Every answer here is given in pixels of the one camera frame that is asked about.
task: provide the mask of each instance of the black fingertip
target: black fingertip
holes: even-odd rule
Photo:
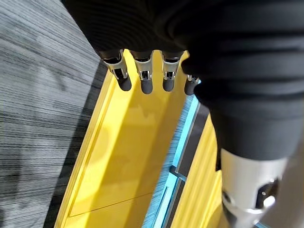
[[[132,83],[130,80],[130,77],[128,76],[127,78],[124,79],[119,79],[118,85],[123,91],[129,91],[132,88]]]
[[[141,88],[144,94],[150,94],[153,90],[152,80],[141,81]]]
[[[185,83],[185,88],[184,88],[185,94],[188,95],[188,96],[193,95],[194,94],[194,87],[195,87],[195,83],[189,81],[186,78],[186,83]]]
[[[165,91],[171,92],[174,87],[174,80],[168,79],[162,79],[162,87]]]

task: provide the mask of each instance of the gray carpet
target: gray carpet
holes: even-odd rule
[[[53,227],[106,67],[59,0],[0,20],[0,227]]]

